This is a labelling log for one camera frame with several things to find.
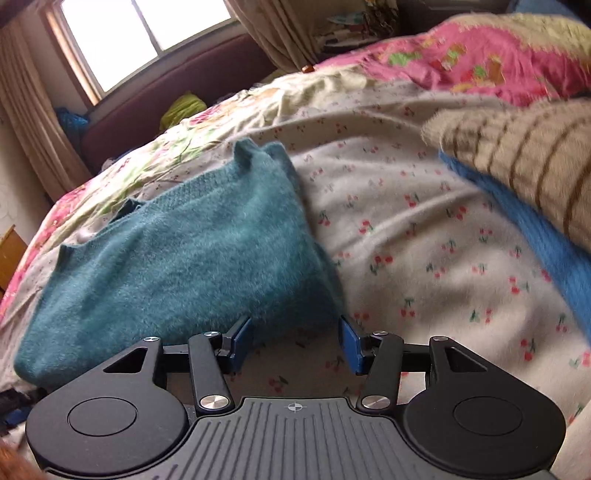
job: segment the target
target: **window frame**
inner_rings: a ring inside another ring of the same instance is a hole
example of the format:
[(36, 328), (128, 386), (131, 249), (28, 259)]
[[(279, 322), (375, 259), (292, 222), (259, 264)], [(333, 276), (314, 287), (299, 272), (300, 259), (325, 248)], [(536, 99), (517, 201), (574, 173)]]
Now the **window frame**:
[(82, 50), (78, 46), (76, 37), (70, 30), (70, 27), (66, 21), (66, 17), (64, 16), (63, 10), (61, 8), (63, 1), (64, 0), (49, 0), (43, 8), (41, 20), (47, 30), (48, 35), (50, 36), (51, 43), (60, 57), (63, 66), (66, 68), (70, 80), (74, 83), (74, 86), (82, 98), (82, 101), (89, 109), (94, 108), (104, 98), (108, 97), (111, 93), (119, 89), (124, 83), (131, 80), (137, 74), (150, 68), (154, 63), (166, 58), (169, 54), (175, 52), (179, 48), (182, 48), (215, 30), (238, 22), (238, 20), (234, 17), (232, 10), (228, 8), (228, 13), (230, 15), (228, 20), (224, 20), (216, 25), (206, 28), (205, 30), (202, 30), (195, 35), (186, 38), (176, 45), (163, 50), (158, 44), (154, 33), (150, 29), (150, 26), (146, 22), (137, 2), (135, 0), (130, 0), (136, 13), (138, 14), (140, 21), (142, 22), (142, 25), (148, 33), (150, 42), (156, 51), (156, 57), (127, 75), (127, 77), (121, 79), (109, 90), (104, 91), (96, 79), (94, 73), (92, 72), (92, 69), (88, 65)]

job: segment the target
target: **maroon headboard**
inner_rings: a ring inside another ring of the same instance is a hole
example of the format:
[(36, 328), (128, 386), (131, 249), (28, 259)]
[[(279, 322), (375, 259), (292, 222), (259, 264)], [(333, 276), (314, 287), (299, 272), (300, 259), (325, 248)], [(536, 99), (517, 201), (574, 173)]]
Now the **maroon headboard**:
[(210, 106), (228, 93), (251, 87), (274, 69), (247, 34), (195, 55), (91, 124), (82, 139), (84, 161), (96, 174), (108, 158), (153, 140), (164, 112), (187, 91)]

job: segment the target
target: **crosshair logo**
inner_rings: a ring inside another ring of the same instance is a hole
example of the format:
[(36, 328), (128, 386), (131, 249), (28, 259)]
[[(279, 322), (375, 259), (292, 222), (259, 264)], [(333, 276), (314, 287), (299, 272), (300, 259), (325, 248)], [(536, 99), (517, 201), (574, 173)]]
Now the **crosshair logo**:
[(300, 411), (302, 408), (305, 408), (301, 403), (293, 402), (286, 406), (291, 411)]

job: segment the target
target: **pink floral blanket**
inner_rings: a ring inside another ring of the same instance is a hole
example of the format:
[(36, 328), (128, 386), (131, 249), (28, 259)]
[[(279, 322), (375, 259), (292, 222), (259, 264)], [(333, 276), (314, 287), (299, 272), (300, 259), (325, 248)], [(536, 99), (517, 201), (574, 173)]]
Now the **pink floral blanket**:
[(591, 82), (589, 29), (562, 17), (462, 15), (428, 33), (328, 60), (427, 90), (495, 95), (516, 106), (566, 98)]

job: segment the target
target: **wooden furniture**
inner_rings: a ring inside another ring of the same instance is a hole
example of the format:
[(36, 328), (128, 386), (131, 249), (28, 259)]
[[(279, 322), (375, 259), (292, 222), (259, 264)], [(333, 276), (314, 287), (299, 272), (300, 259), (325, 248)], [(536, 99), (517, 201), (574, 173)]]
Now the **wooden furniture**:
[(0, 293), (8, 288), (18, 263), (27, 250), (27, 244), (18, 236), (12, 225), (0, 239)]

